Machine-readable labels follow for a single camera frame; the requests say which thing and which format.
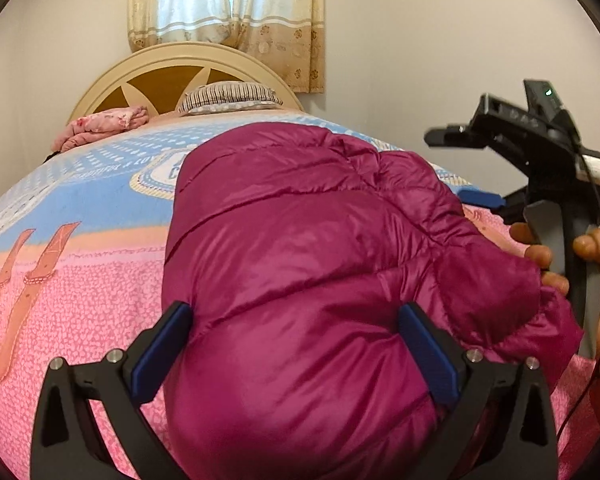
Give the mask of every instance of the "striped pillow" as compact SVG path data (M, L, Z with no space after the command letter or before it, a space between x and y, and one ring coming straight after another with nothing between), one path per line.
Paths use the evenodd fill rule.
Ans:
M273 101L240 101L239 103L199 106L184 112L183 115L211 115L245 110L280 110L280 108L282 107Z
M263 84L243 81L219 81L200 86L187 94L178 111L187 114L194 108L241 102L271 102L282 104L276 93Z

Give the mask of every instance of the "screw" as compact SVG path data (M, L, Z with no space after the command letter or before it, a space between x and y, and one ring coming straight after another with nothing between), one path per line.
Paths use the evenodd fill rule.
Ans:
M529 370L538 370L538 368L540 367L540 361L537 357L527 357L525 364L526 367L529 368Z
M466 358L472 363L479 363L484 358L484 355L477 348L471 348L471 350L466 352Z
M107 353L107 361L117 363L124 357L125 353L120 348L114 348Z
M49 368L51 368L52 370L59 370L60 368L62 368L63 364L64 359L62 359L61 357L54 357L49 363Z

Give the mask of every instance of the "curtain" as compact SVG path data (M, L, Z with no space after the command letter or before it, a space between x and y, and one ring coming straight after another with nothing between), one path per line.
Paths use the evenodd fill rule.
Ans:
M324 0L234 0L226 44L259 59L295 92L324 92Z
M222 43L231 35L229 0L128 0L131 50L171 41Z

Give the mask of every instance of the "cream headboard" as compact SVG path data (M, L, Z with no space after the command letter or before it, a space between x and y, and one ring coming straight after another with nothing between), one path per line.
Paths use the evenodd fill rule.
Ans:
M131 105L147 106L150 115L171 112L194 88L228 80L262 83L275 90L285 108L302 110L286 83L248 54L213 43L165 43L136 52L100 76L69 121Z

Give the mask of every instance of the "finger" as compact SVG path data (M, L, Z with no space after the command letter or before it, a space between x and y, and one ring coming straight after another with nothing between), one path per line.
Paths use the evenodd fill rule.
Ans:
M526 248L525 258L532 260L541 269L548 269L554 259L554 254L549 247L544 245L532 245Z
M509 228L509 235L520 244L532 245L538 243L528 224L517 222Z
M555 272L544 272L542 274L542 284L552 286L563 296L566 296L569 293L569 280Z
M582 259L600 264L600 228L576 238L573 250Z

